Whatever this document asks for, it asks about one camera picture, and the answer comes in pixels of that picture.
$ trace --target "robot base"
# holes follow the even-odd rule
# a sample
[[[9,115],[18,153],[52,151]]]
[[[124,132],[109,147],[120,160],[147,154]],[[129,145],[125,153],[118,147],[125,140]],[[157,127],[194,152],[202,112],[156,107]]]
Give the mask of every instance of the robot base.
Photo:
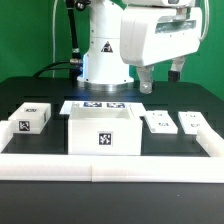
[[[83,79],[78,79],[78,86],[86,89],[104,91],[104,92],[117,92],[124,89],[131,89],[134,86],[133,79],[130,78],[127,82],[120,84],[99,84],[84,81]]]

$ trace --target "sticker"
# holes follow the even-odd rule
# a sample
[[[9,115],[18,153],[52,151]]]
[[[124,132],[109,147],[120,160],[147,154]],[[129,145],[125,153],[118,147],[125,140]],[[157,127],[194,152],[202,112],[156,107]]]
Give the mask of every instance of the sticker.
[[[26,109],[26,112],[36,112],[37,109]]]
[[[112,146],[113,133],[112,132],[99,132],[98,133],[98,144],[100,146]]]
[[[125,108],[124,103],[107,103],[107,107],[110,108]]]
[[[44,123],[47,121],[47,115],[46,112],[44,113]]]
[[[102,107],[100,102],[84,102],[84,107]]]
[[[162,127],[168,127],[169,124],[168,124],[168,123],[159,123],[159,126],[162,126]]]
[[[110,46],[109,41],[106,42],[101,52],[113,53],[112,47]]]
[[[20,131],[30,131],[30,122],[29,121],[19,121],[19,130]]]

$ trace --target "black cable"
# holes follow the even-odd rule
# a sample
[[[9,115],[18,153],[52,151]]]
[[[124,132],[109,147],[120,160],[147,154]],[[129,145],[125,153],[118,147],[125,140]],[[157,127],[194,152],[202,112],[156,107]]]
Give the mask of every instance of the black cable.
[[[68,17],[71,31],[71,39],[72,39],[72,58],[81,59],[81,54],[79,52],[78,40],[76,34],[76,26],[75,26],[75,17],[72,8],[68,8]]]
[[[54,67],[54,66],[56,66],[56,65],[69,64],[69,63],[70,63],[70,61],[57,61],[57,62],[54,62],[54,63],[49,64],[49,65],[47,65],[46,67],[42,68],[42,69],[39,70],[38,72],[36,72],[36,73],[33,75],[33,77],[39,77],[40,74],[41,74],[43,71],[47,70],[48,68],[52,68],[52,67]]]
[[[40,71],[36,72],[33,75],[33,77],[38,78],[43,72],[46,72],[46,71],[69,70],[69,69],[72,69],[72,68],[43,68]]]

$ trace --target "open white box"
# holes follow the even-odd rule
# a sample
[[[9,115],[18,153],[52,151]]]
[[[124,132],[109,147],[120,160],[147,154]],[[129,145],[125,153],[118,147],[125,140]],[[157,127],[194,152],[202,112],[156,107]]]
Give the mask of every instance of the open white box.
[[[72,105],[68,121],[68,154],[140,155],[142,121],[124,108]]]

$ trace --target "small white block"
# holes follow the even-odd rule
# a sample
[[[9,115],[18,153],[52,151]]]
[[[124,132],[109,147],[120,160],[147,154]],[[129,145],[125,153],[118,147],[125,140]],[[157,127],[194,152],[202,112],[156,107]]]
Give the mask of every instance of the small white block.
[[[201,125],[209,126],[200,112],[179,112],[178,117],[185,134],[197,135],[198,128]]]
[[[8,145],[13,137],[13,129],[11,121],[0,122],[0,153]]]
[[[131,105],[73,104],[68,121],[68,153],[140,155],[142,121]]]
[[[13,132],[23,134],[40,134],[51,117],[49,103],[24,103],[10,117]]]
[[[147,111],[145,120],[152,133],[177,134],[178,128],[165,110]]]
[[[200,126],[197,142],[211,157],[224,157],[224,139],[209,126]]]

